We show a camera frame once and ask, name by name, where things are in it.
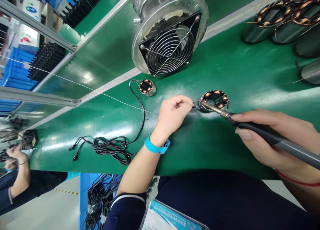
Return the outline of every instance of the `green workbench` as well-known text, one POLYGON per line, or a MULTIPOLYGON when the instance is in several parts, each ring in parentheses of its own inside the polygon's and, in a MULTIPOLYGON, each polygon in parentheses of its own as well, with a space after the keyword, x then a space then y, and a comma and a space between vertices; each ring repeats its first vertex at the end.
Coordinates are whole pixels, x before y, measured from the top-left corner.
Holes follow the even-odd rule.
MULTIPOLYGON (((60 35, 73 44, 79 43, 119 1, 101 0, 75 30, 65 25, 60 35)), ((252 1, 206 0, 210 13, 208 25, 252 1)), ((57 74, 97 89, 134 68, 131 46, 139 28, 132 23, 134 17, 136 13, 128 2, 57 74)), ((295 61, 303 66, 311 60, 295 57, 292 45, 276 46, 269 41, 246 45, 240 38, 245 27, 246 24, 239 24, 201 43, 190 64, 178 71, 156 78, 137 75, 137 79, 152 78, 157 87, 156 94, 148 98, 139 94, 133 85, 146 110, 157 114, 164 99, 185 94, 195 100, 209 90, 218 89, 228 95, 232 112, 255 108, 282 111, 311 121, 320 130, 320 118, 314 117, 320 112, 320 87, 303 82, 293 84, 298 72, 295 61)), ((140 108, 128 82, 106 94, 140 108)), ((90 90, 52 77, 39 92, 79 99, 90 90)), ((17 114, 30 126, 59 109, 59 106, 26 103, 17 114)), ((141 148, 157 117, 146 113, 143 131, 137 141, 128 146, 128 151, 141 148)), ((136 136, 141 121, 140 110, 99 95, 36 128, 40 140, 30 166, 53 171, 124 173, 125 166, 111 156, 97 155, 91 146, 84 145, 76 162, 72 158, 77 148, 68 149, 78 137, 86 135, 106 139, 123 135, 130 141, 136 136)), ((235 169, 262 179, 275 178, 270 168, 255 160, 234 130, 217 114, 192 111, 171 136, 172 144, 161 157, 156 174, 175 175, 215 168, 235 169)))
MULTIPOLYGON (((203 42, 194 52, 188 66, 172 74, 152 79, 157 87, 153 97, 139 95, 147 111, 158 113, 161 102, 177 94, 192 99, 209 90, 222 90, 230 100, 232 112, 256 108, 281 111, 291 116, 312 121, 320 129, 320 88, 297 82, 292 46, 275 46, 269 41, 257 45, 242 43, 240 34, 246 24, 239 24, 203 42)), ((137 79, 150 78, 139 74, 137 79)), ((106 94, 130 105, 140 107, 131 94, 128 81, 106 94)), ((128 151, 138 151, 145 138, 152 132, 157 115, 146 113, 146 122, 137 141, 128 151)), ((111 156, 97 155, 91 146, 84 145, 76 162, 76 152, 68 151, 79 136, 126 136, 132 140, 137 134, 142 112, 99 95, 80 106, 58 116, 37 128, 40 141, 31 160, 33 169, 124 173, 126 167, 111 156)), ((241 142, 234 128, 217 114, 192 111, 170 140, 170 149, 161 157, 156 174, 175 175, 181 172, 214 168, 236 169, 259 177, 272 179, 272 169, 255 160, 241 142)))

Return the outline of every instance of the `dark blue sleeve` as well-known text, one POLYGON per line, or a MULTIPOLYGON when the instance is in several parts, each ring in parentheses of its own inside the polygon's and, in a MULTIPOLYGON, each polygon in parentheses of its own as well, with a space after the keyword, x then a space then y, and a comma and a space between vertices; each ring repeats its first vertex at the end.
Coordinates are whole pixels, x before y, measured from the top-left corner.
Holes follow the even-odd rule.
POLYGON ((120 194, 113 200, 103 230, 139 230, 145 211, 146 193, 120 194))
POLYGON ((10 195, 10 188, 6 188, 0 191, 0 211, 12 204, 12 199, 10 195))

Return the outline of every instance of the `fan grille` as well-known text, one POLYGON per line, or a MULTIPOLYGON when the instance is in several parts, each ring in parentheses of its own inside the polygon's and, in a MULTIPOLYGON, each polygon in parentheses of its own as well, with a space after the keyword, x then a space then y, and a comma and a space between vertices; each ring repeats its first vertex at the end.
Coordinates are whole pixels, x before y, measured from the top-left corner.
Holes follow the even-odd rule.
POLYGON ((171 72, 188 62, 194 47, 194 37, 187 26, 168 30, 150 44, 146 56, 152 74, 171 72))

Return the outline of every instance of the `soldering iron handle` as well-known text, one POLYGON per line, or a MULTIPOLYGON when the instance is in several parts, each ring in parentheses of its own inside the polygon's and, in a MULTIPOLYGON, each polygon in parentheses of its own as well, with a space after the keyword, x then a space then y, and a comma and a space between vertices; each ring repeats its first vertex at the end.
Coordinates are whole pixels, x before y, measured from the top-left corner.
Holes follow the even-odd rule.
POLYGON ((257 124, 254 122, 237 122, 230 118, 231 115, 234 113, 230 113, 226 120, 232 125, 238 128, 246 128, 250 129, 257 134, 259 134, 268 144, 276 145, 277 143, 281 142, 284 137, 278 134, 276 131, 269 128, 267 125, 257 124))
POLYGON ((276 131, 269 129, 269 126, 257 124, 253 122, 237 122, 230 118, 234 113, 230 113, 226 120, 232 125, 238 128, 250 129, 259 134, 268 144, 273 145, 276 148, 280 148, 283 151, 291 154, 292 156, 300 159, 301 161, 309 164, 310 166, 320 170, 320 156, 312 153, 303 147, 285 139, 276 131))

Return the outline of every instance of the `red string bracelet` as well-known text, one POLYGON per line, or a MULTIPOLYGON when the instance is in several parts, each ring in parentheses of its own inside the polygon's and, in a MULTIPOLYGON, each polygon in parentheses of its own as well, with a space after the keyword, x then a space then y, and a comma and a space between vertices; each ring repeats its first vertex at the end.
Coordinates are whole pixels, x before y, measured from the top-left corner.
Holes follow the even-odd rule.
POLYGON ((320 187, 320 183, 302 183, 302 182, 299 182, 299 181, 296 181, 296 180, 293 180, 291 178, 288 178, 287 176, 283 175, 282 173, 280 173, 280 171, 276 170, 275 171, 283 178, 291 181, 291 182, 294 182, 294 183, 298 183, 298 184, 301 184, 301 185, 304 185, 304 186, 309 186, 309 187, 320 187))

